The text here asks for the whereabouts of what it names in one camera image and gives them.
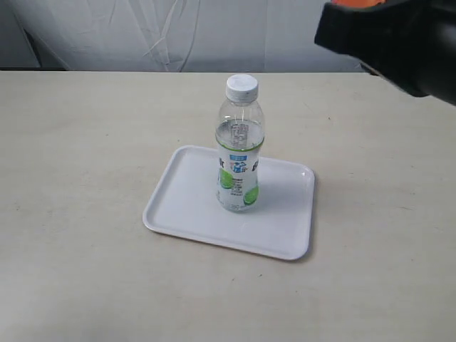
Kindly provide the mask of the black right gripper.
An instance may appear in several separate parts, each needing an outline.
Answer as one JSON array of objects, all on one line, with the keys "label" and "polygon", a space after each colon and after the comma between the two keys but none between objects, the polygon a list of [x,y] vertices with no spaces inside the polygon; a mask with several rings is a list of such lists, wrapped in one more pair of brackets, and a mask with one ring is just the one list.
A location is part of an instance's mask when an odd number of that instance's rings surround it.
[{"label": "black right gripper", "polygon": [[411,96],[455,96],[454,1],[331,0],[314,42]]}]

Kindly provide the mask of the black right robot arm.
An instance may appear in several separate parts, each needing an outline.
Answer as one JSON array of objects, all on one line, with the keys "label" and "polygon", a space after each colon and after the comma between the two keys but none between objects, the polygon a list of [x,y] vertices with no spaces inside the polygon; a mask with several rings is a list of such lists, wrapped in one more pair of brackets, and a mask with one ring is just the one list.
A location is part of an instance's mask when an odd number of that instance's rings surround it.
[{"label": "black right robot arm", "polygon": [[314,42],[411,96],[455,104],[454,1],[329,1]]}]

